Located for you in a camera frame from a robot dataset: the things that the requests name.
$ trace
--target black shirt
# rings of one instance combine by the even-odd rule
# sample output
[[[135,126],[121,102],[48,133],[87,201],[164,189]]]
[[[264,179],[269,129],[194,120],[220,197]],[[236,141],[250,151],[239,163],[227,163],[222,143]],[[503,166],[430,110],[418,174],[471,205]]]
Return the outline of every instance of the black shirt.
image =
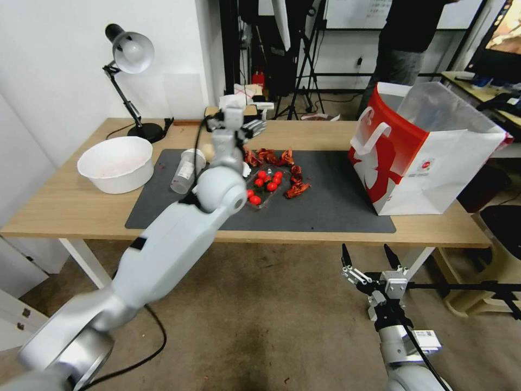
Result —
[[[386,49],[424,52],[433,40],[447,0],[392,0],[387,23],[380,33]]]

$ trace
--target screen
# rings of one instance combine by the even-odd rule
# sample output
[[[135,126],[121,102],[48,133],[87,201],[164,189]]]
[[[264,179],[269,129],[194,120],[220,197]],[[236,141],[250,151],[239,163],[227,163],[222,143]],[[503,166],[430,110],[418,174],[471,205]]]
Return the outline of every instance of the screen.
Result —
[[[467,65],[467,71],[521,81],[521,0],[506,0]]]
[[[521,0],[505,4],[494,22],[496,29],[486,49],[521,54]]]

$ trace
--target red and white bag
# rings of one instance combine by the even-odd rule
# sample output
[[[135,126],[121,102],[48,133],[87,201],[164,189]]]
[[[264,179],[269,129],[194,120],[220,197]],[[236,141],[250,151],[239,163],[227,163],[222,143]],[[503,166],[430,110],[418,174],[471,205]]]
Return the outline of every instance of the red and white bag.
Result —
[[[440,83],[378,83],[349,158],[379,215],[440,214],[509,142],[508,133]]]

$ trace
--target desk lamp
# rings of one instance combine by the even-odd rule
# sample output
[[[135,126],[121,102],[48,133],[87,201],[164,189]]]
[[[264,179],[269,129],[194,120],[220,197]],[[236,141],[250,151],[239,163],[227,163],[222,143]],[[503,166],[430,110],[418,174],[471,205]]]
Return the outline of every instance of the desk lamp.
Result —
[[[114,78],[120,71],[134,74],[146,70],[154,59],[154,45],[144,35],[125,31],[117,24],[109,24],[105,28],[105,35],[112,42],[114,59],[105,65],[103,70],[136,122],[136,125],[129,130],[127,135],[146,138],[151,143],[161,140],[166,132],[155,123],[141,123],[141,114],[133,103],[125,97]]]

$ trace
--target floor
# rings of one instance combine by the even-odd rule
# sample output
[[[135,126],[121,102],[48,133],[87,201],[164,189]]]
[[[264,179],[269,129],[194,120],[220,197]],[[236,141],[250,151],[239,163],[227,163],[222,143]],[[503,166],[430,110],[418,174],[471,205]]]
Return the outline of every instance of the floor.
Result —
[[[326,105],[329,114],[350,119],[358,104]],[[494,202],[516,193],[509,188]],[[88,244],[112,273],[129,243]],[[340,275],[340,252],[338,245],[213,244],[180,284],[152,305],[168,333],[165,350],[93,389],[384,389],[387,376],[378,335],[366,315],[367,300]],[[380,247],[350,247],[350,252],[362,271],[389,267]],[[415,278],[440,280],[432,260]],[[93,289],[69,261],[22,300],[49,316],[73,295]],[[417,329],[436,331],[443,349],[431,361],[454,390],[521,390],[521,325],[510,316],[459,318],[434,291],[409,292],[406,304]],[[139,361],[162,341],[144,311],[113,336],[116,345],[102,373]],[[15,356],[15,349],[0,352],[0,384],[22,372]]]
[[[320,94],[322,98],[322,103],[324,105],[324,111],[331,117],[336,117],[340,114],[341,121],[353,121],[356,119],[356,113],[358,111],[358,106],[360,104],[361,94],[358,93],[322,93]],[[289,95],[287,97],[283,97],[281,101],[280,110],[285,109],[289,104],[291,104],[291,99],[293,96]],[[318,96],[316,93],[312,93],[310,96],[312,105],[311,112],[322,113],[320,108],[320,102],[318,100]],[[304,98],[304,95],[299,95],[295,100],[295,109],[297,111],[298,117],[300,118],[302,115],[308,114],[306,108],[308,107],[308,103]],[[286,115],[279,117],[278,119],[286,119]]]

